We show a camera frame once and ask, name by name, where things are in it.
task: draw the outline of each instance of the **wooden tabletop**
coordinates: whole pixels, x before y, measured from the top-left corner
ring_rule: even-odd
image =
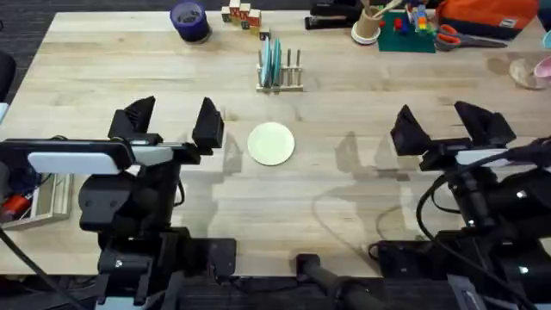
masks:
[[[379,53],[353,43],[349,29],[306,31],[306,15],[263,12],[283,50],[301,49],[305,85],[266,95],[255,91],[261,42],[219,12],[209,12],[213,34],[202,45],[182,42],[167,12],[59,13],[0,138],[106,139],[117,108],[154,95],[150,132],[184,141],[209,96],[226,122],[225,145],[200,166],[183,166],[187,200],[173,226],[235,238],[240,275],[291,275],[297,253],[316,252],[338,274],[375,276],[367,245],[416,238],[415,202],[436,177],[419,172],[417,158],[395,154],[388,133],[403,104],[434,138],[466,135],[457,100],[502,112],[518,144],[551,132],[549,92],[521,89],[508,76],[513,59],[546,55],[538,21],[505,49]],[[265,121],[294,133],[285,164],[262,166],[247,152],[249,132]],[[48,273],[96,273],[96,235],[78,227],[82,181],[70,220],[10,234]],[[444,189],[436,198],[455,206]],[[432,232],[461,224],[432,206],[425,212]],[[0,253],[0,274],[30,272],[5,246]]]

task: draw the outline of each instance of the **green tray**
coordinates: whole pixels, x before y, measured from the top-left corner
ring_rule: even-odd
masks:
[[[436,53],[434,48],[434,37],[432,34],[417,34],[415,26],[408,24],[407,35],[394,32],[394,19],[405,18],[406,13],[389,12],[383,16],[385,26],[381,27],[381,35],[378,39],[379,51],[381,52],[415,52],[415,53]]]

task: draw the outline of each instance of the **toy block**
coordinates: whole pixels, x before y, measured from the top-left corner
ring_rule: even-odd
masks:
[[[252,35],[259,35],[259,34],[260,34],[260,27],[252,26],[252,25],[249,23],[249,32],[250,32]]]
[[[271,32],[269,31],[268,26],[260,27],[260,32],[258,33],[258,38],[260,40],[265,40],[266,38],[271,39]]]
[[[239,5],[239,19],[241,19],[241,21],[247,21],[247,18],[249,18],[250,11],[251,11],[250,3],[241,3],[241,5]]]
[[[222,7],[222,20],[224,22],[231,22],[232,18],[230,17],[230,7]]]
[[[250,27],[251,27],[251,25],[249,24],[248,21],[241,21],[241,28],[243,30],[249,30]]]
[[[251,26],[260,27],[262,23],[262,12],[260,9],[252,9],[249,12],[249,23]]]
[[[232,20],[239,20],[239,6],[241,5],[241,0],[230,0],[230,16]]]

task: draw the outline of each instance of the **stapler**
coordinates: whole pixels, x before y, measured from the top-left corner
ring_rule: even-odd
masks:
[[[312,4],[310,16],[304,18],[306,30],[352,28],[360,19],[362,6],[356,0],[318,0]]]

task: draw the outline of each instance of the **orange bag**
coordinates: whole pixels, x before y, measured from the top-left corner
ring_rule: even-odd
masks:
[[[536,16],[538,0],[444,0],[438,22],[464,34],[512,39]]]

